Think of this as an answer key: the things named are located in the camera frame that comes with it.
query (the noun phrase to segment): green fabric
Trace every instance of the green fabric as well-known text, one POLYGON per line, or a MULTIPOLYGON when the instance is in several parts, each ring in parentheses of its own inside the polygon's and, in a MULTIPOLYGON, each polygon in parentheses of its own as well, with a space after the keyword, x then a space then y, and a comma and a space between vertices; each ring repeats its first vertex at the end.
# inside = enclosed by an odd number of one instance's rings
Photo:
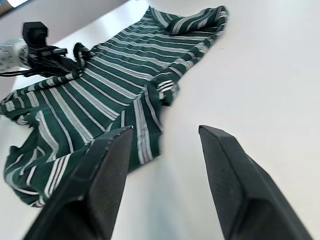
POLYGON ((130 171, 158 156, 162 105, 172 103, 179 79, 226 21, 223 6, 190 17, 149 7, 140 21, 91 51, 77 43, 78 69, 15 90, 1 102, 2 115, 33 127, 22 147, 10 149, 6 183, 26 204, 42 207, 93 140, 123 126, 134 127, 130 171))

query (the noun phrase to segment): cable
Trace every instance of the cable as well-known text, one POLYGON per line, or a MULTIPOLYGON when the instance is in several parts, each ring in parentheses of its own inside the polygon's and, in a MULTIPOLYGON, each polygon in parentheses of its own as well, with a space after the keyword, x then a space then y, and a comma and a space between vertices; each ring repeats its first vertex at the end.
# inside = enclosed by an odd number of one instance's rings
POLYGON ((8 71, 8 72, 0 73, 0 77, 15 77, 15 76, 24 75, 28 72, 30 72, 30 70, 8 71))

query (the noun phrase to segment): white stripe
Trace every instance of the white stripe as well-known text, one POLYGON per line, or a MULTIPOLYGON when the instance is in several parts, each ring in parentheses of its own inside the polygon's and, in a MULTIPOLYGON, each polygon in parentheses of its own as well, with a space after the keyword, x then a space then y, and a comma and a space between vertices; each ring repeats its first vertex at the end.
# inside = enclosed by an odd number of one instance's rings
POLYGON ((18 156, 18 158, 15 160, 14 163, 11 163, 4 171, 7 171, 9 168, 11 168, 13 165, 15 165, 16 163, 18 163, 20 161, 20 159, 23 157, 23 154, 21 154, 20 156, 18 156))
POLYGON ((18 98, 18 100, 19 100, 19 102, 20 102, 20 104, 21 104, 21 108, 22 109, 24 109, 25 108, 25 103, 24 103, 24 101, 22 101, 22 99, 21 99, 21 97, 17 97, 18 98))
MULTIPOLYGON (((102 58, 100 58, 100 57, 98 57, 98 56, 94 56, 93 59, 95 59, 96 61, 102 63, 102 64, 105 65, 105 66, 111 67, 111 68, 113 68, 113 69, 115 69, 115 70, 121 71, 121 72, 126 73, 126 74, 129 74, 129 75, 133 75, 133 76, 135 76, 135 77, 137 77, 137 78, 149 80, 149 79, 151 79, 151 78, 153 77, 153 76, 150 75, 149 73, 144 73, 144 72, 135 71, 135 70, 126 68, 126 67, 124 67, 124 66, 121 66, 121 65, 119 65, 119 64, 112 63, 112 62, 108 62, 108 61, 106 61, 106 60, 104 60, 104 59, 102 59, 102 58)), ((134 85, 135 87, 138 87, 138 88, 141 89, 141 86, 136 85, 136 84, 134 84, 133 82, 129 82, 129 81, 126 81, 126 82, 127 82, 127 83, 130 83, 130 84, 134 85)))
POLYGON ((39 133, 40 133, 41 137, 52 148, 52 153, 50 154, 47 162, 55 160, 56 159, 56 154, 57 154, 58 149, 59 149, 59 144, 54 139, 54 137, 51 135, 51 132, 50 132, 48 126, 47 126, 47 123, 46 123, 46 120, 45 120, 45 116, 44 116, 42 110, 40 110, 36 114, 35 120, 37 120, 39 122, 38 129, 39 129, 39 133))
POLYGON ((162 126, 161 122, 159 121, 159 119, 157 118, 155 109, 150 102, 149 93, 148 93, 147 88, 144 89, 144 97, 145 97, 146 104, 148 105, 148 107, 150 109, 151 116, 153 118, 154 123, 157 125, 157 127, 160 129, 160 131, 163 132, 163 130, 164 130, 163 126, 162 126))
POLYGON ((180 78, 183 76, 183 74, 182 74, 178 69, 176 69, 176 68, 174 68, 174 67, 172 67, 172 66, 169 67, 169 69, 171 69, 171 70, 174 71, 176 74, 178 74, 180 78))
POLYGON ((91 93, 89 93, 87 90, 85 90, 77 82, 71 82, 70 85, 78 93, 80 93, 84 98, 86 98, 90 102, 90 104, 92 104, 99 112, 101 112, 103 115, 105 115, 110 120, 114 121, 119 116, 119 113, 115 113, 113 110, 110 111, 111 108, 107 107, 105 104, 103 104, 97 98, 95 98, 91 93))
POLYGON ((91 82, 85 80, 83 77, 80 77, 80 79, 82 81, 84 81, 86 84, 90 85, 91 87, 93 87, 95 90, 97 90, 99 93, 101 93, 102 95, 104 95, 105 97, 107 97, 108 99, 114 101, 115 103, 117 104, 120 104, 122 106, 129 106, 130 104, 128 103, 124 103, 124 102, 121 102, 121 101, 118 101, 117 99, 113 98, 112 96, 108 95, 107 93, 105 93, 104 91, 102 91, 100 88, 96 87, 94 84, 92 84, 91 82))
POLYGON ((167 83, 167 84, 165 84, 165 85, 163 85, 163 86, 161 86, 161 87, 158 87, 156 90, 157 90, 157 91, 161 91, 161 90, 166 89, 166 88, 168 88, 168 87, 171 87, 171 88, 172 88, 173 85, 174 85, 173 82, 167 83))
POLYGON ((20 170, 20 176, 22 176, 24 173, 25 173, 25 169, 30 165, 32 164, 37 158, 37 149, 35 148, 33 150, 33 154, 32 154, 32 157, 30 158, 30 160, 27 162, 26 165, 23 166, 23 168, 20 170))
MULTIPOLYGON (((115 70, 118 70, 118 71, 120 71, 122 69, 122 67, 120 67, 120 65, 118 65, 118 64, 107 64, 106 63, 107 61, 103 60, 102 58, 100 58, 98 56, 94 56, 92 59, 96 60, 97 62, 100 62, 100 63, 104 64, 105 66, 109 66, 109 69, 115 69, 115 70)), ((121 76, 118 76, 118 75, 116 75, 116 74, 114 74, 114 73, 112 73, 112 72, 110 72, 108 70, 105 70, 105 69, 103 69, 101 67, 98 67, 97 65, 93 64, 92 62, 88 62, 88 63, 90 65, 94 66, 95 68, 97 68, 97 69, 99 69, 99 70, 101 70, 101 71, 103 71, 103 72, 115 77, 116 79, 120 79, 120 80, 122 80, 122 81, 124 81, 124 82, 126 82, 126 83, 128 83, 128 84, 130 84, 130 85, 132 85, 132 86, 134 86, 136 88, 138 88, 138 89, 143 89, 144 88, 143 86, 135 84, 134 82, 129 81, 129 80, 127 80, 127 79, 125 79, 125 78, 123 78, 121 76)), ((127 74, 129 74, 131 76, 134 76, 136 78, 145 79, 147 81, 150 81, 150 79, 152 78, 152 75, 147 74, 147 73, 146 74, 142 74, 141 72, 137 72, 137 71, 129 72, 129 71, 125 71, 125 70, 123 70, 122 72, 127 73, 127 74)))
POLYGON ((52 193, 56 189, 55 186, 56 186, 56 183, 57 183, 57 180, 58 180, 59 176, 61 175, 61 171, 63 169, 65 158, 66 158, 66 156, 63 156, 63 157, 60 157, 59 159, 56 160, 56 161, 59 161, 59 164, 56 167, 55 175, 54 175, 54 178, 53 178, 53 180, 51 182, 51 186, 49 188, 49 195, 50 196, 52 195, 52 193))
POLYGON ((29 172, 28 178, 26 179, 26 185, 30 187, 31 178, 33 177, 37 166, 33 166, 29 172))
POLYGON ((52 93, 54 99, 59 104, 60 108, 63 110, 66 118, 69 120, 69 122, 73 125, 73 127, 79 133, 83 142, 85 144, 91 142, 94 139, 94 137, 92 136, 90 131, 83 125, 83 123, 79 120, 79 118, 75 115, 75 113, 69 107, 68 103, 60 95, 59 91, 56 88, 50 88, 49 91, 52 93))
POLYGON ((46 155, 45 151, 41 147, 37 146, 36 149, 39 150, 39 152, 42 154, 42 156, 46 155))
POLYGON ((172 29, 172 33, 173 34, 177 34, 181 28, 181 26, 188 20, 190 19, 193 19, 193 18, 197 18, 197 17, 200 17, 201 15, 204 14, 204 11, 202 10, 201 12, 197 13, 197 14, 194 14, 192 16, 187 16, 187 17, 184 17, 182 18, 181 20, 177 21, 172 29))
MULTIPOLYGON (((110 53, 113 53, 113 54, 117 54, 117 55, 120 55, 120 56, 124 56, 124 57, 129 57, 129 58, 132 58, 132 59, 135 59, 135 60, 138 60, 138 61, 151 62, 151 63, 153 63, 153 64, 155 64, 157 66, 160 66, 160 67, 166 67, 169 64, 168 62, 160 61, 160 60, 158 60, 156 58, 153 58, 153 57, 146 57, 146 56, 140 56, 140 55, 136 55, 136 54, 132 54, 132 53, 125 53, 125 52, 122 52, 122 51, 114 50, 113 48, 109 48, 107 46, 103 46, 103 47, 102 46, 98 46, 97 48, 105 49, 105 50, 107 50, 107 52, 110 52, 110 53)), ((131 50, 130 48, 127 48, 127 47, 118 47, 118 48, 131 50)))
POLYGON ((137 102, 138 102, 138 109, 140 111, 140 120, 141 120, 141 126, 142 129, 142 151, 144 152, 145 155, 145 160, 148 162, 149 160, 153 159, 154 157, 152 156, 151 153, 151 147, 150 147, 150 138, 149 138, 149 129, 148 129, 148 125, 146 122, 146 118, 145 118, 145 113, 144 113, 144 109, 141 103, 141 95, 139 95, 139 97, 137 98, 137 102))
POLYGON ((163 39, 178 39, 178 40, 197 40, 197 41, 203 41, 205 40, 207 37, 203 37, 203 36, 172 36, 172 35, 163 35, 163 34, 142 34, 142 33, 136 33, 136 32, 127 32, 126 30, 122 30, 123 34, 126 35, 133 35, 133 36, 141 36, 141 37, 159 37, 159 38, 163 38, 163 39))
POLYGON ((28 194, 28 195, 39 195, 38 192, 35 192, 35 191, 28 191, 28 190, 25 190, 25 189, 21 189, 19 187, 17 187, 15 184, 14 184, 14 180, 13 180, 13 176, 14 174, 16 173, 16 171, 18 171, 20 168, 17 168, 17 169, 14 169, 13 171, 9 172, 7 174, 7 176, 5 177, 5 182, 10 186, 12 187, 14 190, 20 192, 20 193, 23 193, 23 194, 28 194))
POLYGON ((85 73, 93 77, 94 79, 98 80, 99 82, 103 83, 104 85, 108 86, 109 88, 127 97, 128 99, 135 99, 137 96, 137 94, 134 94, 133 92, 125 89, 122 86, 119 86, 118 84, 110 81, 109 79, 106 79, 105 77, 95 73, 94 71, 91 71, 88 68, 85 70, 85 73))
POLYGON ((40 93, 41 93, 42 97, 44 98, 45 103, 46 103, 46 104, 48 105, 48 107, 51 109, 51 112, 52 112, 54 118, 56 119, 56 121, 58 122, 58 124, 60 125, 60 127, 62 128, 62 130, 63 130, 63 132, 64 132, 64 135, 65 135, 65 137, 66 137, 66 139, 67 139, 67 141, 68 141, 68 145, 69 145, 69 150, 70 150, 70 152, 73 152, 73 151, 74 151, 74 146, 73 146, 73 144, 72 144, 71 136, 70 136, 67 128, 66 128, 65 125, 62 123, 61 119, 58 117, 55 109, 54 109, 54 108, 52 107, 52 105, 50 104, 50 102, 49 102, 47 96, 45 95, 45 93, 44 93, 42 90, 40 90, 40 93))
POLYGON ((49 175, 49 178, 46 182, 46 185, 45 185, 45 188, 44 188, 44 194, 47 198, 50 198, 50 193, 49 193, 49 189, 51 187, 51 184, 56 176, 56 172, 57 172, 57 166, 59 164, 59 161, 60 161, 60 158, 55 160, 54 163, 53 163, 53 166, 51 168, 51 172, 50 172, 50 175, 49 175))
POLYGON ((12 101, 6 102, 6 103, 5 103, 5 107, 6 107, 6 110, 7 110, 8 112, 11 112, 11 111, 15 110, 15 106, 14 106, 14 104, 12 103, 12 101))
POLYGON ((158 84, 157 88, 160 88, 161 86, 163 86, 163 85, 165 85, 165 84, 168 84, 168 83, 172 83, 172 80, 160 82, 160 83, 158 84))
POLYGON ((66 94, 69 95, 69 97, 76 103, 76 105, 87 115, 87 117, 95 124, 98 128, 100 128, 102 131, 105 130, 105 128, 78 102, 75 97, 68 91, 68 89, 62 85, 63 90, 66 92, 66 94))
POLYGON ((168 91, 168 90, 171 90, 173 88, 173 85, 172 86, 169 86, 167 88, 164 88, 160 91, 160 93, 164 93, 165 91, 168 91))
POLYGON ((58 187, 62 177, 64 176, 64 173, 66 171, 66 168, 67 168, 67 165, 68 165, 69 158, 70 158, 71 154, 72 153, 69 153, 68 155, 65 156, 64 161, 63 161, 63 165, 62 165, 62 168, 61 168, 61 171, 60 171, 60 175, 58 176, 58 178, 56 180, 56 183, 55 183, 55 186, 54 186, 53 190, 55 190, 58 187))
POLYGON ((142 152, 142 138, 141 138, 141 127, 140 127, 140 112, 138 109, 137 99, 133 100, 133 108, 135 115, 135 127, 136 127, 136 138, 137 138, 137 150, 138 150, 138 159, 140 164, 145 163, 145 157, 142 152))
POLYGON ((107 128, 107 130, 106 130, 107 132, 110 132, 111 127, 112 127, 113 124, 114 124, 114 122, 112 122, 112 123, 109 124, 109 126, 108 126, 108 128, 107 128))
POLYGON ((173 41, 160 41, 160 40, 157 40, 157 39, 152 39, 152 38, 149 38, 149 39, 142 39, 142 38, 132 38, 132 37, 124 37, 124 36, 121 36, 121 35, 118 35, 117 38, 114 36, 112 37, 111 39, 118 39, 119 38, 122 38, 122 39, 131 39, 131 40, 139 40, 141 42, 148 42, 148 41, 155 41, 155 42, 159 42, 161 44, 177 44, 177 45, 186 45, 186 46, 190 46, 190 47, 194 47, 195 45, 194 44, 189 44, 189 43, 182 43, 182 42, 173 42, 173 41))
POLYGON ((128 65, 135 65, 135 66, 138 66, 138 67, 144 67, 144 68, 151 69, 151 70, 153 70, 153 71, 155 71, 155 72, 157 72, 157 73, 159 72, 158 69, 156 69, 156 68, 154 68, 154 67, 152 67, 152 66, 148 66, 148 65, 144 65, 144 64, 136 64, 136 63, 133 63, 133 62, 130 62, 130 61, 125 61, 125 60, 123 60, 123 59, 121 59, 121 58, 116 58, 116 57, 108 56, 108 55, 104 54, 103 52, 99 52, 99 54, 101 54, 101 55, 103 55, 103 56, 105 56, 105 57, 107 57, 107 58, 114 59, 114 60, 117 60, 117 61, 126 63, 126 64, 128 64, 128 65))
POLYGON ((125 110, 121 112, 121 128, 125 126, 125 110))
POLYGON ((184 54, 185 52, 189 51, 189 49, 177 48, 177 47, 166 47, 166 46, 161 46, 161 45, 157 45, 157 44, 154 44, 154 43, 136 43, 134 41, 122 41, 122 40, 117 39, 116 37, 113 38, 113 41, 115 41, 118 44, 131 45, 131 46, 143 47, 143 48, 154 48, 154 49, 157 49, 157 50, 161 50, 161 51, 165 51, 165 52, 171 52, 171 53, 184 54))
POLYGON ((161 13, 154 9, 154 8, 151 8, 151 12, 153 12, 156 16, 156 18, 159 20, 159 22, 166 28, 168 27, 169 23, 163 18, 163 16, 161 15, 161 13))

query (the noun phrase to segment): white wall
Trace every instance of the white wall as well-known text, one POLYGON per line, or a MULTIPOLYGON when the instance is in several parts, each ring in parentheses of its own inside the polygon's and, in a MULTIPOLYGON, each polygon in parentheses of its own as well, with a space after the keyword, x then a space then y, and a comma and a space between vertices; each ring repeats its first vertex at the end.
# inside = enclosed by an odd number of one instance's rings
MULTIPOLYGON (((22 38, 24 22, 43 22, 52 45, 88 25, 127 0, 33 0, 0 18, 0 42, 22 38)), ((15 78, 0 77, 0 99, 11 91, 15 78)))

